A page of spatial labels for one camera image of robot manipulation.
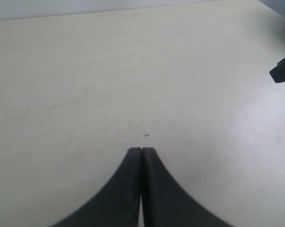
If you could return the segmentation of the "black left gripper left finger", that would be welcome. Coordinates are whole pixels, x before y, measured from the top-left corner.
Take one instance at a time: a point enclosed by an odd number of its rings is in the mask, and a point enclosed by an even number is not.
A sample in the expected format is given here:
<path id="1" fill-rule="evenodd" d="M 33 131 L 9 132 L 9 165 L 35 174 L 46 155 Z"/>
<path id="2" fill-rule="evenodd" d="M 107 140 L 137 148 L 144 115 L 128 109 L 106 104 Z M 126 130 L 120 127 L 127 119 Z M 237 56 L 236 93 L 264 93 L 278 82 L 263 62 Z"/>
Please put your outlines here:
<path id="1" fill-rule="evenodd" d="M 141 148 L 127 150 L 103 188 L 55 227 L 136 227 L 140 209 Z"/>

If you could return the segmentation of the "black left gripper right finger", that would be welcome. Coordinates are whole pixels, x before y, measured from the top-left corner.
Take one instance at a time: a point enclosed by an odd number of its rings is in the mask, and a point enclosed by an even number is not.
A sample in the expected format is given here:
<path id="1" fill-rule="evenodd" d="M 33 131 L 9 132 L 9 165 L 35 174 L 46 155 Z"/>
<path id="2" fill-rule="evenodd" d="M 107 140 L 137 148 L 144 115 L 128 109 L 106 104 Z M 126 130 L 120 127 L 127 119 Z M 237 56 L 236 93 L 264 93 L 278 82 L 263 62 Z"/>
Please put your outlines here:
<path id="1" fill-rule="evenodd" d="M 229 227 L 172 177 L 154 148 L 142 149 L 141 197 L 146 227 Z"/>

